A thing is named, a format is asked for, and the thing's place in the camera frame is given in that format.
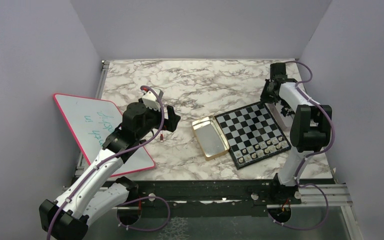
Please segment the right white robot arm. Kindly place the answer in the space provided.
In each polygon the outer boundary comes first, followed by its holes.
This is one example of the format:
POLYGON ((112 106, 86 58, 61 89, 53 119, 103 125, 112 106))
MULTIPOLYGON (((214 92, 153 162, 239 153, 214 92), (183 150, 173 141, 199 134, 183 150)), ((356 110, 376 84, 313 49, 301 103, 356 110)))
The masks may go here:
POLYGON ((291 200, 299 188, 301 174, 311 157, 325 152, 334 140, 332 108, 313 100, 287 75, 285 62, 270 64, 260 102, 284 103, 293 112, 289 156, 269 184, 269 199, 280 204, 291 200))

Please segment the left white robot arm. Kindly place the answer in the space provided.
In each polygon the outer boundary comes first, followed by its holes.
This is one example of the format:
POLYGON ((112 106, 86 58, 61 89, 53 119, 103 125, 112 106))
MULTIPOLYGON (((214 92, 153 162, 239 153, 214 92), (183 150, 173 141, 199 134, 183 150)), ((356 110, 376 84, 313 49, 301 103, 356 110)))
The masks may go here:
POLYGON ((138 185, 123 176, 106 191, 96 195, 107 179, 135 153, 157 137, 160 131, 174 132, 181 119, 171 105, 151 108, 143 100, 130 103, 122 121, 105 139, 96 159, 56 200, 45 200, 39 207, 47 239, 81 240, 89 226, 115 206, 139 204, 138 185), (146 141, 143 138, 156 133, 146 141))

